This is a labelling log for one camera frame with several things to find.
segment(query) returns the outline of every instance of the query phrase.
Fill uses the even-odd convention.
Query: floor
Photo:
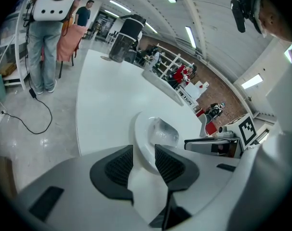
[[[106,53],[107,45],[99,41],[83,40],[78,55],[71,63],[64,63],[61,79],[57,79],[54,93],[44,92],[37,98],[50,108],[53,121],[40,135],[31,134],[23,124],[6,116],[0,124],[0,156],[13,162],[17,191],[34,181],[58,163],[79,156],[76,134],[76,99],[82,65],[88,49]],[[60,63],[56,65],[58,76]],[[45,130],[50,122],[47,108],[32,99],[27,88],[7,88],[3,102],[8,113],[21,118],[32,131]]]

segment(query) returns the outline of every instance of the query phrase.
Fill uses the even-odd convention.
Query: person
[[[184,80],[186,81],[186,84],[189,84],[189,77],[191,76],[191,74],[196,73],[196,69],[197,68],[194,64],[189,65],[189,67],[183,64],[176,71],[169,75],[168,83],[174,89],[176,89],[178,85],[181,84],[181,82]]]
[[[78,26],[86,26],[90,18],[90,8],[93,6],[94,1],[88,0],[86,6],[80,7],[75,14],[75,22]]]
[[[292,0],[239,0],[257,32],[292,42]]]
[[[101,29],[102,29],[102,26],[101,26],[101,24],[98,22],[98,23],[95,25],[95,27],[94,27],[93,39],[94,39],[95,41],[97,41],[97,40],[96,40],[96,36],[97,36],[98,34],[100,34]]]
[[[71,12],[74,11],[80,0],[74,0]],[[29,25],[29,43],[27,45],[29,73],[35,91],[38,95],[46,89],[54,92],[57,81],[56,70],[56,46],[61,35],[63,23],[60,21],[33,21]],[[40,69],[42,47],[44,50],[43,73]]]
[[[146,63],[145,65],[145,70],[147,71],[152,71],[152,68],[160,61],[160,53],[161,53],[161,48],[155,48],[152,52],[152,56],[150,56],[149,60],[151,62]]]

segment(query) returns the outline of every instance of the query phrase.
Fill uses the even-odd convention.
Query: white wall
[[[251,97],[251,104],[255,111],[259,111],[266,115],[276,115],[266,100],[266,95],[275,86],[290,65],[290,62],[284,55],[284,52],[289,46],[290,43],[274,38],[255,63],[234,82],[234,86],[236,86],[244,96]],[[263,82],[244,90],[241,85],[257,74],[261,75]]]
[[[75,14],[78,11],[78,9],[80,7],[84,7],[86,5],[87,1],[88,0],[81,0],[80,1],[79,7],[73,12],[73,18],[74,19],[75,19]],[[95,20],[95,18],[97,17],[97,15],[99,13],[101,4],[102,4],[102,2],[99,1],[99,0],[93,0],[93,1],[94,1],[93,6],[90,8],[90,18],[89,18],[89,20],[87,22],[86,27],[89,27],[91,22],[93,22]]]
[[[111,27],[109,33],[113,33],[114,31],[119,32],[121,30],[122,26],[123,26],[123,23],[124,23],[124,21],[122,21],[120,19],[117,19],[114,22],[113,26]]]

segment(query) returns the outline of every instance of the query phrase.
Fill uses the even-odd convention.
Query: black t-shirt
[[[87,21],[90,18],[90,10],[86,7],[80,7],[77,14],[79,15],[78,26],[86,26]]]

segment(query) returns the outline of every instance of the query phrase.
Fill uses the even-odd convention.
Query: red object
[[[211,121],[210,123],[206,125],[205,130],[209,135],[212,135],[217,131],[217,128],[215,127],[214,123]]]
[[[183,81],[183,79],[184,79],[184,76],[183,76],[183,74],[181,73],[183,70],[184,70],[184,68],[185,68],[186,66],[185,65],[181,65],[180,66],[180,68],[178,68],[177,69],[177,71],[176,71],[176,73],[174,74],[174,79],[180,84],[182,81]],[[188,71],[185,69],[184,70],[184,75],[188,75]]]
[[[202,109],[196,114],[197,117],[199,117],[200,115],[204,114],[205,111],[203,111]],[[205,127],[206,132],[209,135],[214,134],[217,131],[217,128],[215,127],[214,123],[211,121],[210,123],[208,123]]]

